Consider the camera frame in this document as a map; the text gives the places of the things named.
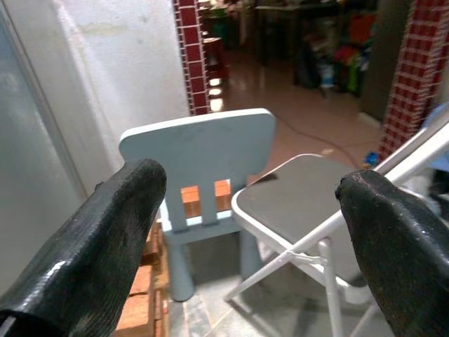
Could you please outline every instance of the gray chair seat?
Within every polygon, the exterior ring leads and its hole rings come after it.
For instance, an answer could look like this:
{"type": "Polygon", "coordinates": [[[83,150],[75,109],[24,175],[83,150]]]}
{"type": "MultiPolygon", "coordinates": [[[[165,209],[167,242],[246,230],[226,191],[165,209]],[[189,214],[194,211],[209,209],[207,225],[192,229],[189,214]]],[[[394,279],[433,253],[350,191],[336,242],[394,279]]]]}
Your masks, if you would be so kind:
{"type": "MultiPolygon", "coordinates": [[[[353,168],[332,159],[303,154],[245,188],[240,209],[294,244],[340,209],[334,191],[353,168]]],[[[331,236],[336,274],[352,286],[366,283],[358,268],[346,226],[331,236]]],[[[319,255],[314,246],[307,251],[319,255]]]]}

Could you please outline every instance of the wall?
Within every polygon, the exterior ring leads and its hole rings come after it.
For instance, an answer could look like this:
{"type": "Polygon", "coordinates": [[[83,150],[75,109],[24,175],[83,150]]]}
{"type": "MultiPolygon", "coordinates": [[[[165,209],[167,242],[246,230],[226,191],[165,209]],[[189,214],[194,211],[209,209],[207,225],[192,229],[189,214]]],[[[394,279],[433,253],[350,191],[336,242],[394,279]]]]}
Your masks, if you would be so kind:
{"type": "Polygon", "coordinates": [[[88,193],[123,131],[189,114],[170,0],[3,0],[88,193]]]}
{"type": "Polygon", "coordinates": [[[0,16],[0,295],[81,205],[0,16]]]}

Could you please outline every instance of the red tile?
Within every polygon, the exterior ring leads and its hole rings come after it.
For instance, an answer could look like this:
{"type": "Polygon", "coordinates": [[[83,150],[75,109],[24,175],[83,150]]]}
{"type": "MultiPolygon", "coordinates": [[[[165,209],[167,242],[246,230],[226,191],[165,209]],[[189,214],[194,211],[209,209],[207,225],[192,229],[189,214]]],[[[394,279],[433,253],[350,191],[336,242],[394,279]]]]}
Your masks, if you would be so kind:
{"type": "Polygon", "coordinates": [[[208,108],[207,107],[197,107],[195,109],[195,114],[207,114],[208,108]]]}
{"type": "Polygon", "coordinates": [[[206,93],[194,94],[194,104],[195,107],[203,107],[206,105],[206,93]]]}
{"type": "Polygon", "coordinates": [[[184,30],[184,41],[186,44],[197,44],[198,40],[198,30],[196,27],[183,28],[184,30]]]}
{"type": "Polygon", "coordinates": [[[201,56],[199,53],[199,44],[194,44],[192,46],[187,46],[187,59],[191,61],[200,61],[201,56]]]}
{"type": "Polygon", "coordinates": [[[195,6],[195,0],[180,0],[180,7],[195,6]]]}
{"type": "Polygon", "coordinates": [[[189,73],[190,77],[200,77],[203,76],[203,67],[201,62],[191,62],[189,63],[189,73]]]}
{"type": "Polygon", "coordinates": [[[181,19],[183,26],[197,25],[195,8],[181,8],[181,19]]]}
{"type": "Polygon", "coordinates": [[[192,85],[192,91],[194,93],[200,93],[200,92],[206,90],[206,88],[204,88],[204,79],[203,79],[203,77],[201,77],[199,79],[191,79],[190,83],[192,85]]]}

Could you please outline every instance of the floor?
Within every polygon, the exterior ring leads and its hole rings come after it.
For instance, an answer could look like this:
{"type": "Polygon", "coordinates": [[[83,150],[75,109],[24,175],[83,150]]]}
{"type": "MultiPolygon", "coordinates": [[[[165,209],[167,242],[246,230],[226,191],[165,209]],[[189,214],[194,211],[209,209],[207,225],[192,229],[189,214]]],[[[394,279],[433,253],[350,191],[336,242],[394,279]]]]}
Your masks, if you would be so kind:
{"type": "MultiPolygon", "coordinates": [[[[310,91],[291,85],[285,64],[261,68],[242,52],[229,54],[230,80],[213,100],[215,111],[264,107],[277,118],[272,155],[265,171],[300,153],[317,153],[359,167],[376,150],[379,126],[360,118],[349,94],[310,91]]],[[[170,335],[202,336],[331,336],[324,288],[286,265],[233,302],[222,297],[240,281],[238,237],[230,234],[190,244],[189,258],[196,293],[183,303],[169,303],[170,335]]],[[[273,253],[260,246],[262,258],[273,253]]],[[[343,305],[344,330],[355,327],[366,307],[343,305]]],[[[381,315],[365,331],[367,337],[393,336],[381,315]]]]}

